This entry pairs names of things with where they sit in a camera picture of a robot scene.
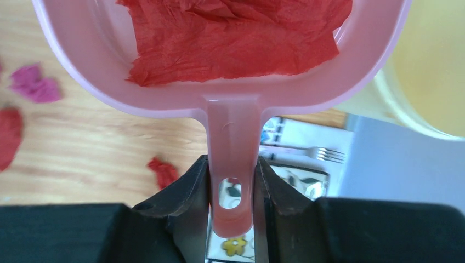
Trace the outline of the pink plastic dustpan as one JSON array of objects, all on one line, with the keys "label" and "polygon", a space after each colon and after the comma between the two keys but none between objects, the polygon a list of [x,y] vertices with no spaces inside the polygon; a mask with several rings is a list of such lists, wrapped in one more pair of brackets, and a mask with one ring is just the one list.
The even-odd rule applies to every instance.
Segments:
[{"label": "pink plastic dustpan", "polygon": [[412,2],[355,1],[335,32],[339,54],[307,73],[175,82],[159,88],[126,81],[137,50],[125,7],[112,1],[32,4],[55,56],[98,100],[132,115],[190,117],[205,127],[212,227],[229,238],[253,225],[253,174],[266,121],[332,108],[366,86],[393,51]]}]

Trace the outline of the small magenta scrap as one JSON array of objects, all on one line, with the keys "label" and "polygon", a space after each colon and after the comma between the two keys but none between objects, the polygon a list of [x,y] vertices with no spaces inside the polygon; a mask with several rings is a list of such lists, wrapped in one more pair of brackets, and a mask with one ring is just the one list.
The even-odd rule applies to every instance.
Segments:
[{"label": "small magenta scrap", "polygon": [[36,104],[47,104],[63,98],[55,79],[43,77],[39,64],[18,68],[10,75],[10,89]]}]

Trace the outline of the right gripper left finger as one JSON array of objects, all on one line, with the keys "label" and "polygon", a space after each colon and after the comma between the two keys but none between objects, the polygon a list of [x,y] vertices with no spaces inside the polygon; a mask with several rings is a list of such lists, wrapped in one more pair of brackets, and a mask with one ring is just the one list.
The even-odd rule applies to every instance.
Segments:
[{"label": "right gripper left finger", "polygon": [[1,262],[204,262],[208,159],[134,207],[1,207]]}]

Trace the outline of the red rectangular paper scrap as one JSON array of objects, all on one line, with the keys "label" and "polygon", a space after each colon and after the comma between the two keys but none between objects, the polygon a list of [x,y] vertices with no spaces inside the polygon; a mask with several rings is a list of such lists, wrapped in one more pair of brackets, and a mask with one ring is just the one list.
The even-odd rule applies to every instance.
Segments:
[{"label": "red rectangular paper scrap", "polygon": [[128,80],[142,87],[298,75],[339,54],[333,33],[352,1],[119,1],[138,57]]}]

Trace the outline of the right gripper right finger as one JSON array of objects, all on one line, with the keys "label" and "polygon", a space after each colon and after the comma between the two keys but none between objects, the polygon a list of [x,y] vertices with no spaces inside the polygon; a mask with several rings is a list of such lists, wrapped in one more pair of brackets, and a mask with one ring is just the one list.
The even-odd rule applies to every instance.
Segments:
[{"label": "right gripper right finger", "polygon": [[464,262],[464,215],[442,204],[306,198],[264,158],[254,178],[256,262]]}]

